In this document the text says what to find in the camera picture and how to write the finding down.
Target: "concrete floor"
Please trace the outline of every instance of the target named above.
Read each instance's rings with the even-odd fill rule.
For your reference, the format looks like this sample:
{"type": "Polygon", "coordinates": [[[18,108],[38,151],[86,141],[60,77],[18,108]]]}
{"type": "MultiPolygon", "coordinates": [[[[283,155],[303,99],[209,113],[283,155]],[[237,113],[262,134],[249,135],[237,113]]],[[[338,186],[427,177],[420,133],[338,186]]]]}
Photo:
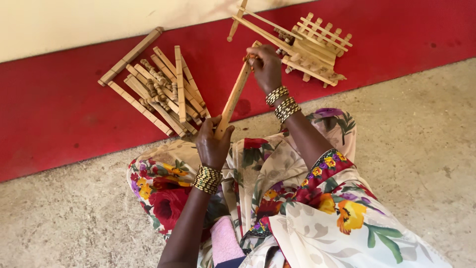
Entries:
{"type": "MultiPolygon", "coordinates": [[[[302,104],[355,117],[361,175],[404,225],[465,268],[476,263],[475,74],[469,59],[302,104]]],[[[272,113],[234,125],[235,141],[279,129],[272,113]]],[[[156,266],[164,242],[125,172],[163,142],[1,183],[0,268],[156,266]]]]}

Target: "wall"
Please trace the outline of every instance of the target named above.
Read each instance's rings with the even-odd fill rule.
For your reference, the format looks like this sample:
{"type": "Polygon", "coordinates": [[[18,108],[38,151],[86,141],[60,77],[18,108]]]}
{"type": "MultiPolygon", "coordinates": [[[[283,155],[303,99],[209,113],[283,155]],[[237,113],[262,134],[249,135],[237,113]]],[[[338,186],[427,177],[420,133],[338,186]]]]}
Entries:
{"type": "MultiPolygon", "coordinates": [[[[250,0],[267,10],[308,0],[250,0]]],[[[229,18],[241,0],[14,0],[0,9],[0,62],[229,18]]]]}

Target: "floral fabric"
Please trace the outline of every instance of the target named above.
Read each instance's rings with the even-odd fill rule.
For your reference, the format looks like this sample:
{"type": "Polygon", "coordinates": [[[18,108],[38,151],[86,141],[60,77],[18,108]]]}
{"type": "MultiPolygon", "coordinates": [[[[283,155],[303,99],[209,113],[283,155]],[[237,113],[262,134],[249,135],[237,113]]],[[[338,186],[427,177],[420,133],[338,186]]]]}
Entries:
{"type": "MultiPolygon", "coordinates": [[[[324,108],[307,116],[335,149],[309,171],[289,132],[230,146],[224,180],[203,223],[198,267],[213,267],[209,229],[230,216],[247,257],[240,267],[450,267],[402,226],[352,164],[356,124],[324,108]]],[[[129,165],[133,193],[168,239],[200,165],[194,144],[177,140],[129,165]]]]}

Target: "pink towel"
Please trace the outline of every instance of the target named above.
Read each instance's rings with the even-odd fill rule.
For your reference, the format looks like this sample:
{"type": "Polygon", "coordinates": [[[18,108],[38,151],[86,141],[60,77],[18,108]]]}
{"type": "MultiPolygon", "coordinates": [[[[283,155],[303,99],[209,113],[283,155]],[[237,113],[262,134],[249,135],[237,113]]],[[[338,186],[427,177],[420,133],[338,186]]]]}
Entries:
{"type": "Polygon", "coordinates": [[[220,218],[213,225],[210,233],[215,266],[220,262],[245,256],[238,245],[235,230],[228,217],[220,218]]]}

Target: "gold bangle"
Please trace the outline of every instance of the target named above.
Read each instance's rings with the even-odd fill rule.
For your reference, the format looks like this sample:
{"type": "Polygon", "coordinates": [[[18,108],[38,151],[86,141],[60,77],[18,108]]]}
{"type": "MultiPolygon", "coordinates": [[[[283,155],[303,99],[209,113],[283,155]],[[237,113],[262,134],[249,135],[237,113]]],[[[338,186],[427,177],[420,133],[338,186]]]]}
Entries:
{"type": "Polygon", "coordinates": [[[277,99],[287,95],[289,95],[288,88],[285,86],[280,86],[277,89],[271,91],[271,93],[268,94],[268,96],[266,96],[266,104],[269,105],[270,107],[273,107],[273,103],[277,99]]]}
{"type": "Polygon", "coordinates": [[[301,111],[301,107],[296,103],[293,97],[289,97],[276,107],[274,114],[281,123],[284,123],[289,116],[298,111],[301,111]]]}
{"type": "Polygon", "coordinates": [[[200,165],[193,186],[208,194],[215,194],[223,175],[221,171],[200,165]]]}

